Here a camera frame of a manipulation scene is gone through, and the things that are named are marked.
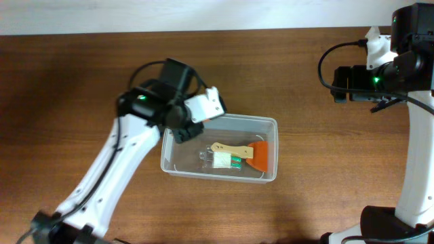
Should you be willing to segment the clear case of screwdrivers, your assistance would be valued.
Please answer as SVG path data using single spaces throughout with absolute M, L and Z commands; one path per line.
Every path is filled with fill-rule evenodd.
M 209 146 L 199 153 L 203 167 L 209 169 L 236 169 L 241 170 L 242 160 L 229 152 L 214 152 Z

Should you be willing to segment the orange scraper with wooden handle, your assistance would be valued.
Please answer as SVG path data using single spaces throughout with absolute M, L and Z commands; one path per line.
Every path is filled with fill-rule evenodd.
M 246 163 L 261 172 L 268 172 L 268 143 L 258 141 L 247 146 L 228 146 L 218 142 L 211 145 L 215 153 L 231 153 L 233 156 L 245 159 Z

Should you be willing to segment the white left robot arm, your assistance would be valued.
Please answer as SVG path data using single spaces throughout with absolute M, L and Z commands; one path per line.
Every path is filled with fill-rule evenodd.
M 166 129 L 175 141 L 187 142 L 203 131 L 203 123 L 226 113 L 216 87 L 209 87 L 188 64 L 168 58 L 158 62 L 157 78 L 133 82 L 152 62 L 137 68 L 115 102 L 111 132 L 74 191 L 52 215 L 39 211 L 17 240 L 35 243 L 104 243 L 114 210 L 143 159 Z

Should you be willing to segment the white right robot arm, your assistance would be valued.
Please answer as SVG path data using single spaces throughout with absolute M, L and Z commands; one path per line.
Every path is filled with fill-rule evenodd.
M 433 4 L 413 3 L 391 16 L 391 32 L 373 26 L 365 38 L 351 42 L 366 50 L 365 66 L 340 66 L 327 83 L 322 66 L 319 82 L 336 103 L 371 101 L 376 113 L 406 104 L 408 150 L 403 186 L 394 207 L 368 205 L 359 223 L 327 232 L 323 244 L 433 244 Z

